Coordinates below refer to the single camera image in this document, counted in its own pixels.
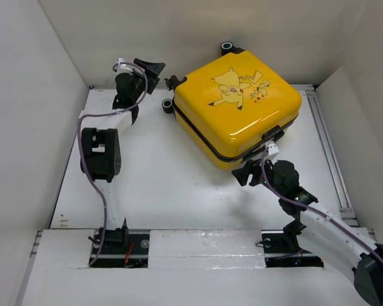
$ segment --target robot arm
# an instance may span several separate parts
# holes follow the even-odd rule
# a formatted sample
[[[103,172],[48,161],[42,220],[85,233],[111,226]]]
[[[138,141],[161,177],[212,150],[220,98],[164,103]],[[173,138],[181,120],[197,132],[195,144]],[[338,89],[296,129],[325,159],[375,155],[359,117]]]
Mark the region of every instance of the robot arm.
[[[266,160],[263,166],[264,171],[259,160],[250,160],[232,174],[242,186],[252,175],[250,186],[262,184],[280,196],[280,206],[295,219],[284,228],[294,250],[303,249],[323,258],[354,284],[367,303],[383,305],[383,244],[360,235],[328,212],[299,185],[299,174],[292,163]]]

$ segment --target pikachu graphic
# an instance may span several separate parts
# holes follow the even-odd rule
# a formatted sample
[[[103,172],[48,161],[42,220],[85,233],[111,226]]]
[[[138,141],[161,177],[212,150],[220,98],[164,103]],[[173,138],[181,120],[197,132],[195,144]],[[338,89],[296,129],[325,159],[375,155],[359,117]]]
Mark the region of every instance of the pikachu graphic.
[[[222,98],[215,102],[209,103],[209,105],[217,106],[224,102],[237,103],[237,109],[242,110],[244,103],[244,90],[249,88],[251,84],[240,82],[238,73],[233,71],[232,67],[223,75],[214,77],[213,80],[219,85],[218,88],[221,92]]]

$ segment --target white enclosure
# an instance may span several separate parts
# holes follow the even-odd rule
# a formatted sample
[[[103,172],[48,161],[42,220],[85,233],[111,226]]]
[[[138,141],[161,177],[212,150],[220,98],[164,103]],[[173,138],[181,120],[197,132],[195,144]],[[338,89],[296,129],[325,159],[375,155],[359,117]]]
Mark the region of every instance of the white enclosure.
[[[225,40],[320,85],[352,206],[383,241],[383,0],[0,0],[0,306],[50,225],[88,87],[113,87],[117,57],[182,76]]]

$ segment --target yellow suitcase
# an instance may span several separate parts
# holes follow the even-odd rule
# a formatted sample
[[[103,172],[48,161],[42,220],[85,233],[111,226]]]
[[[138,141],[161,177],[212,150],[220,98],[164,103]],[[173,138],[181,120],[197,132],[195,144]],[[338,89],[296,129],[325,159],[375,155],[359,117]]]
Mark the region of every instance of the yellow suitcase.
[[[222,43],[222,56],[186,75],[165,79],[162,102],[219,168],[231,170],[277,141],[298,116],[300,94],[249,51]]]

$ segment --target suitcase wheel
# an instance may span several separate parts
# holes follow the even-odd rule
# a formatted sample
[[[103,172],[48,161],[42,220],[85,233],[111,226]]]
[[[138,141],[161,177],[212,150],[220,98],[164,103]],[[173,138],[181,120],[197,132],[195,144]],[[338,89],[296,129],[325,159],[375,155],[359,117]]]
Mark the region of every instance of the suitcase wheel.
[[[164,99],[161,102],[161,107],[163,107],[163,111],[165,113],[173,113],[174,112],[172,99]]]
[[[226,55],[229,52],[233,52],[236,49],[231,41],[224,41],[220,48],[222,50],[222,56]]]

